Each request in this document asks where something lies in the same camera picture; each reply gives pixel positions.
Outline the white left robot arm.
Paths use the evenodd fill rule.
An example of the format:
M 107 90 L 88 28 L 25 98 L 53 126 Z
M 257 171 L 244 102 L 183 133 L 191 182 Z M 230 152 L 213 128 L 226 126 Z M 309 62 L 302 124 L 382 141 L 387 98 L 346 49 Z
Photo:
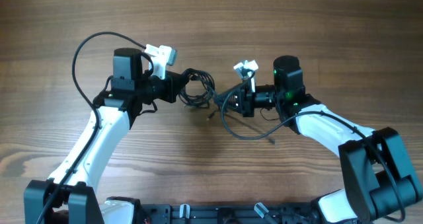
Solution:
M 174 103 L 188 77 L 167 71 L 177 52 L 147 45 L 114 50 L 113 74 L 91 101 L 89 122 L 76 144 L 47 180 L 33 180 L 24 191 L 26 223 L 147 223 L 134 198 L 98 203 L 96 190 L 117 144 L 128 134 L 143 105 L 156 99 Z

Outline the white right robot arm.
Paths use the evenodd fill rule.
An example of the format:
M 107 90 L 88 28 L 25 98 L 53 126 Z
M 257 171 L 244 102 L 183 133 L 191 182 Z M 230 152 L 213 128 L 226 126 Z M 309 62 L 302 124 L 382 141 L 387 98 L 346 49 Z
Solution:
M 344 187 L 317 198 L 320 223 L 404 221 L 406 207 L 422 201 L 422 185 L 399 133 L 359 126 L 331 112 L 306 92 L 295 56 L 274 60 L 273 85 L 256 85 L 257 69 L 255 61 L 235 65 L 242 82 L 214 102 L 222 113 L 232 110 L 244 117 L 253 117 L 257 108 L 274 108 L 282 126 L 340 159 Z

